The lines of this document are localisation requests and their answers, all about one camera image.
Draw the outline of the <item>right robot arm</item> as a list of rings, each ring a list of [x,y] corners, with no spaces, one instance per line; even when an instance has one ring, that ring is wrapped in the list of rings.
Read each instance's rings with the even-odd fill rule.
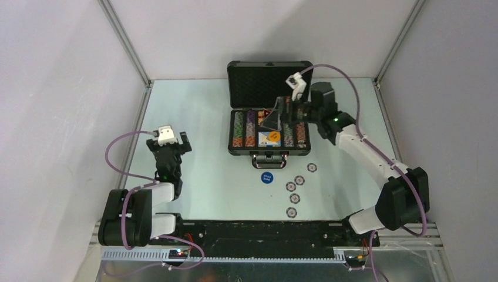
[[[341,230],[343,241],[356,246],[365,233],[404,229],[414,236],[426,234],[430,208],[428,174],[388,157],[359,126],[359,119],[340,111],[329,82],[311,85],[308,101],[302,95],[307,84],[297,78],[286,81],[291,96],[278,97],[273,110],[279,120],[294,125],[315,124],[319,135],[358,162],[380,189],[374,206],[348,217],[349,225]]]

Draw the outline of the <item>black poker case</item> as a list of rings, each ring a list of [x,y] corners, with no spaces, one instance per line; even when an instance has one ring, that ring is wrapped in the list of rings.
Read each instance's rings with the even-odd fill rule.
[[[249,156],[256,169],[282,169],[290,156],[306,156],[311,151],[309,128],[305,125],[307,146],[297,147],[296,125],[291,125],[294,135],[294,147],[284,146],[282,130],[265,130],[257,122],[258,111],[272,109],[277,97],[292,95],[292,89],[286,79],[296,72],[312,66],[310,61],[287,62],[249,62],[232,61],[227,65],[228,86],[230,94],[230,129],[228,136],[228,152],[233,156]],[[245,146],[246,115],[249,110],[255,111],[255,146]],[[233,124],[236,112],[244,113],[243,145],[233,147]],[[281,134],[280,147],[258,147],[258,132],[277,131]]]

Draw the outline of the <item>red triangular dealer button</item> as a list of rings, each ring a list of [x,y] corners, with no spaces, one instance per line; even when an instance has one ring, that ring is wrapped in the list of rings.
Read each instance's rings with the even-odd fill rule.
[[[272,109],[264,109],[264,119],[269,117],[270,114],[272,114],[273,110]]]

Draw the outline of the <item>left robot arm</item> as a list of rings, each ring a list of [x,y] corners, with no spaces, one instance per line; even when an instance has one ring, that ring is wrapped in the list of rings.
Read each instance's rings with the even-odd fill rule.
[[[149,132],[146,144],[155,159],[154,176],[144,176],[146,184],[109,192],[101,218],[98,241],[104,246],[122,246],[127,250],[144,247],[152,239],[165,238],[180,244],[186,229],[177,213],[158,211],[158,206],[177,200],[183,188],[182,156],[192,150],[186,132],[175,137],[166,126]]]

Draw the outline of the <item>blue small blind button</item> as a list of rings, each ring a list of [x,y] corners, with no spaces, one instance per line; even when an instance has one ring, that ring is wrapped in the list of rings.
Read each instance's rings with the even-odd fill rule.
[[[263,172],[261,174],[261,181],[264,184],[270,184],[274,181],[274,175],[271,172]]]

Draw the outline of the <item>red card deck box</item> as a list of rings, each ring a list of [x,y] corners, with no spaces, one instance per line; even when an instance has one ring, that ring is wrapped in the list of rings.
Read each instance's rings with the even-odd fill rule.
[[[272,114],[269,117],[264,119],[264,110],[258,111],[257,122],[259,126],[270,127],[272,124]]]

